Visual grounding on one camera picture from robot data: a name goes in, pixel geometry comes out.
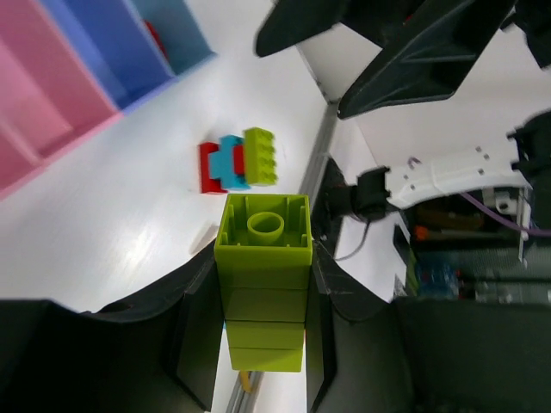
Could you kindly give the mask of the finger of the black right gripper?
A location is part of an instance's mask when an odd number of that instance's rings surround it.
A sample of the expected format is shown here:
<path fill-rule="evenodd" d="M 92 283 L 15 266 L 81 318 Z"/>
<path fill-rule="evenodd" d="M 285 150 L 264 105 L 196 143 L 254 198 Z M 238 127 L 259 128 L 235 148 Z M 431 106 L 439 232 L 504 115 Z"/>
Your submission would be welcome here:
<path fill-rule="evenodd" d="M 259 28 L 255 53 L 263 58 L 332 28 L 344 16 L 344 1 L 281 0 Z"/>
<path fill-rule="evenodd" d="M 426 1 L 344 93 L 338 118 L 442 101 L 459 89 L 514 1 Z"/>

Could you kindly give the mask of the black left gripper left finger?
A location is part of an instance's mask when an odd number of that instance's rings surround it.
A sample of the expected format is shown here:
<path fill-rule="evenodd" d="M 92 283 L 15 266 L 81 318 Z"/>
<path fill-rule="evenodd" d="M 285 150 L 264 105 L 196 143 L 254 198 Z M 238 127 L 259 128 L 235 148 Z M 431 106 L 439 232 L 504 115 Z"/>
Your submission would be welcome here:
<path fill-rule="evenodd" d="M 1 303 L 4 412 L 205 412 L 223 314 L 214 251 L 97 312 Z"/>

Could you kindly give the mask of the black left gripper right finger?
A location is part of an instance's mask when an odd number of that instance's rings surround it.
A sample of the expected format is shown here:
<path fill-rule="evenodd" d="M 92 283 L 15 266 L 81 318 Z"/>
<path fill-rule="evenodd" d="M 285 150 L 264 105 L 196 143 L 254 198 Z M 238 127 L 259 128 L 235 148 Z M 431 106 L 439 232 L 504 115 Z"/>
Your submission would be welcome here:
<path fill-rule="evenodd" d="M 307 299 L 311 412 L 547 412 L 550 309 L 385 301 L 316 244 Z"/>

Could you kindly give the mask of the green 2x4 lego brick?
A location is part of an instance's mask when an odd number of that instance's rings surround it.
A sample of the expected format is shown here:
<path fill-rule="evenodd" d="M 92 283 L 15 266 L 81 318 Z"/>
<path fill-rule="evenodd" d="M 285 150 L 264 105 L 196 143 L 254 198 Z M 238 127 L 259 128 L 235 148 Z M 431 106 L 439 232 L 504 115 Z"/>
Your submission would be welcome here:
<path fill-rule="evenodd" d="M 273 186 L 276 174 L 275 135 L 253 127 L 244 130 L 245 179 L 249 185 Z"/>

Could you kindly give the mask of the green lego brick stack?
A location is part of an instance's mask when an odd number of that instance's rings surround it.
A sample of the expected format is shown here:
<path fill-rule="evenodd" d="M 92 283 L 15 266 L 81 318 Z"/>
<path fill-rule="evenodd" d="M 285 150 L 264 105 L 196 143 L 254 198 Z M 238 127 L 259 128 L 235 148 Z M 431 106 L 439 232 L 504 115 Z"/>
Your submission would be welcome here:
<path fill-rule="evenodd" d="M 228 195 L 214 258 L 232 368 L 300 372 L 313 263 L 308 197 Z"/>

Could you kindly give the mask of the teal lego brick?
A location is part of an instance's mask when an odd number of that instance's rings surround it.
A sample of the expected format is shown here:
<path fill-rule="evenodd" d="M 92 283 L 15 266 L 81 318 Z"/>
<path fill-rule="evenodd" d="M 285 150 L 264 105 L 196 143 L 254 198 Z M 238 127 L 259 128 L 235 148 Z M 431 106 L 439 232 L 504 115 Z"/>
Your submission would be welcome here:
<path fill-rule="evenodd" d="M 245 175 L 234 171 L 233 149 L 244 142 L 245 140 L 238 136 L 226 135 L 220 139 L 219 149 L 208 155 L 209 175 L 212 179 L 219 180 L 224 190 L 251 188 L 246 182 Z"/>

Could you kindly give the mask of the red lego base brick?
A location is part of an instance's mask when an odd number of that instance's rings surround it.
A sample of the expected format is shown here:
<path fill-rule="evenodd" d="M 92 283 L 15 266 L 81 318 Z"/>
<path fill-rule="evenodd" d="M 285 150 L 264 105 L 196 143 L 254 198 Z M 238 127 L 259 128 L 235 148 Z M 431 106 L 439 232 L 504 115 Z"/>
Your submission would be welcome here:
<path fill-rule="evenodd" d="M 226 194 L 246 190 L 244 147 L 204 142 L 198 145 L 200 190 L 202 194 Z"/>

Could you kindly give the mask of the red curved lego brick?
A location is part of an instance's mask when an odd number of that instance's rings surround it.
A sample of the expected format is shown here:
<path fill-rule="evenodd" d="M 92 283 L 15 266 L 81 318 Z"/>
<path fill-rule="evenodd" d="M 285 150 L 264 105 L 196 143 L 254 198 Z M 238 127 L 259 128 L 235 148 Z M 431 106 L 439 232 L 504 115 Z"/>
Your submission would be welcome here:
<path fill-rule="evenodd" d="M 156 30 L 156 28 L 147 20 L 144 20 L 144 24 L 145 24 L 147 30 L 149 31 L 151 37 L 154 39 L 158 49 L 163 54 L 164 58 L 168 59 L 166 48 L 164 46 L 163 41 L 160 38 L 160 35 L 158 34 L 158 31 Z"/>

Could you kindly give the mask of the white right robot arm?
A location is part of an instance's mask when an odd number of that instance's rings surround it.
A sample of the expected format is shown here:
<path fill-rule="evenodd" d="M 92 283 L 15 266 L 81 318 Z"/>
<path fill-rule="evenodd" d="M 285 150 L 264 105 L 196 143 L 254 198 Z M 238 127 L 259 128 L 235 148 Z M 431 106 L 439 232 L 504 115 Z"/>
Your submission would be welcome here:
<path fill-rule="evenodd" d="M 256 37 L 266 57 L 343 24 L 379 53 L 337 105 L 341 120 L 379 108 L 449 99 L 501 28 L 516 25 L 540 66 L 550 62 L 547 1 L 278 1 Z M 420 165 L 380 167 L 330 188 L 327 212 L 365 222 L 449 194 L 489 187 L 542 191 L 550 176 L 550 115 L 539 114 L 494 147 Z"/>

